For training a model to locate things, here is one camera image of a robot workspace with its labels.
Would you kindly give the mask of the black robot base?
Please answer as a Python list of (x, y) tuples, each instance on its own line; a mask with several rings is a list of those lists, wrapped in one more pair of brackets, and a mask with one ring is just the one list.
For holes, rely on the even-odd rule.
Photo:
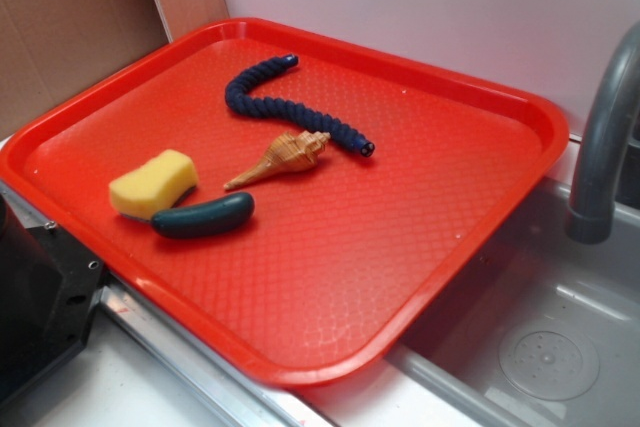
[(104, 262), (62, 227), (26, 227), (1, 201), (1, 407), (87, 345)]

